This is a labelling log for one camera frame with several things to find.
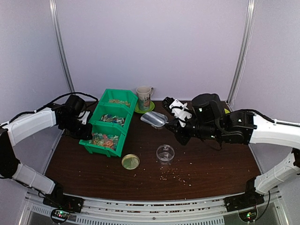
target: yellow green plate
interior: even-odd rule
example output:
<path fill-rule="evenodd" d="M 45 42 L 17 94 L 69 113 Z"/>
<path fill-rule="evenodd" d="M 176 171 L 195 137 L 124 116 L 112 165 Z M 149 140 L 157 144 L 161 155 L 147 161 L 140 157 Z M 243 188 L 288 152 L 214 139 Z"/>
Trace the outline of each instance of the yellow green plate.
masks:
<path fill-rule="evenodd" d="M 146 110 L 146 111 L 142 111 L 142 110 L 140 110 L 138 103 L 136 103 L 136 105 L 135 105 L 135 112 L 136 112 L 136 113 L 144 114 L 144 113 L 146 113 L 146 112 L 151 112 L 151 111 L 154 109 L 154 107 L 155 107 L 155 105 L 154 105 L 154 103 L 151 101 L 151 103 L 150 103 L 150 108 L 149 108 L 148 110 Z"/>

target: green plastic tray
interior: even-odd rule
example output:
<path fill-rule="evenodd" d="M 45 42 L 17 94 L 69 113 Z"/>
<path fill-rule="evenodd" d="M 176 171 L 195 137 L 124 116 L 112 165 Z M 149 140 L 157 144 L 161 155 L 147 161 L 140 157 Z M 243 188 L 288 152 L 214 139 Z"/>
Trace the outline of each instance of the green plastic tray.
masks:
<path fill-rule="evenodd" d="M 111 104 L 111 105 L 107 105 L 107 104 L 98 104 L 91 119 L 90 119 L 90 123 L 93 123 L 93 122 L 97 122 L 99 125 L 101 124 L 114 124 L 116 126 L 119 126 L 120 129 L 122 129 L 122 131 L 127 134 L 128 132 L 128 129 L 129 129 L 129 125 L 130 125 L 130 121 L 131 121 L 131 118 L 132 118 L 132 114 L 130 114 L 128 112 L 128 108 L 127 106 L 125 105 L 117 105 L 117 104 Z M 103 121 L 100 121 L 101 117 L 103 115 L 106 115 L 106 114 L 110 114 L 110 115 L 113 115 L 113 116 L 119 116 L 119 117 L 123 117 L 125 118 L 125 123 L 123 126 L 117 124 L 117 123 L 111 123 L 111 122 L 103 122 Z"/>
<path fill-rule="evenodd" d="M 84 140 L 80 140 L 79 144 L 83 145 L 90 154 L 99 153 L 99 154 L 105 154 L 107 157 L 111 157 L 111 156 L 121 157 L 126 135 L 120 130 L 119 126 L 111 125 L 109 123 L 97 124 L 97 122 L 92 123 L 92 125 L 93 125 L 93 133 L 102 133 L 106 135 L 119 136 L 117 149 L 112 150 L 107 147 L 97 146 L 94 144 L 90 144 L 89 141 L 84 141 Z"/>
<path fill-rule="evenodd" d="M 106 89 L 99 103 L 105 103 L 110 105 L 120 105 L 116 103 L 109 103 L 111 99 L 118 99 L 120 101 L 128 101 L 130 103 L 130 107 L 125 106 L 129 113 L 133 114 L 135 110 L 135 105 L 137 102 L 137 96 L 130 90 L 118 90 L 118 89 Z"/>

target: mug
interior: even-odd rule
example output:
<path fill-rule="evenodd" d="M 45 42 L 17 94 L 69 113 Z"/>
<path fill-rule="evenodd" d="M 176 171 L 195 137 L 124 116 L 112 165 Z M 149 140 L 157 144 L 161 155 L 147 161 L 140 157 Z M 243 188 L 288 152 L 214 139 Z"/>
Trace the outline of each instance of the mug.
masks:
<path fill-rule="evenodd" d="M 142 111 L 150 109 L 151 96 L 153 94 L 153 87 L 141 86 L 136 89 L 136 95 L 138 96 L 138 106 Z"/>

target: scoop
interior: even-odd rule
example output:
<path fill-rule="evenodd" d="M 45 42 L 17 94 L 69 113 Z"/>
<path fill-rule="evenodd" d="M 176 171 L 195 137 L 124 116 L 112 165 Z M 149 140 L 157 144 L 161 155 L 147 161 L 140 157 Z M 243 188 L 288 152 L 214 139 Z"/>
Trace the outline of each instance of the scoop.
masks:
<path fill-rule="evenodd" d="M 162 129 L 167 123 L 168 118 L 159 112 L 146 112 L 142 117 L 141 121 L 149 123 L 155 129 Z"/>

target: dark brown tabletop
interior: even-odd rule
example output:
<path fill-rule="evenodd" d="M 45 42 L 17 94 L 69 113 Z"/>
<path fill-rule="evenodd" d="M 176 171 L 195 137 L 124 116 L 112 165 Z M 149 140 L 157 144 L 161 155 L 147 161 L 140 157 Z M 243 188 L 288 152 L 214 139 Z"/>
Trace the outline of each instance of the dark brown tabletop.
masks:
<path fill-rule="evenodd" d="M 161 102 L 155 102 L 155 111 L 167 114 Z M 119 157 L 89 154 L 78 140 L 64 136 L 46 176 L 61 183 L 65 192 L 73 195 L 161 201 L 244 192 L 246 181 L 260 174 L 248 146 L 223 144 L 221 151 L 215 151 L 195 138 L 181 146 L 173 133 L 156 130 L 140 121 L 140 117 L 134 113 L 122 153 L 122 156 L 136 154 L 141 161 L 138 168 L 123 168 Z M 162 144 L 175 149 L 170 166 L 162 167 L 157 162 L 156 149 Z"/>

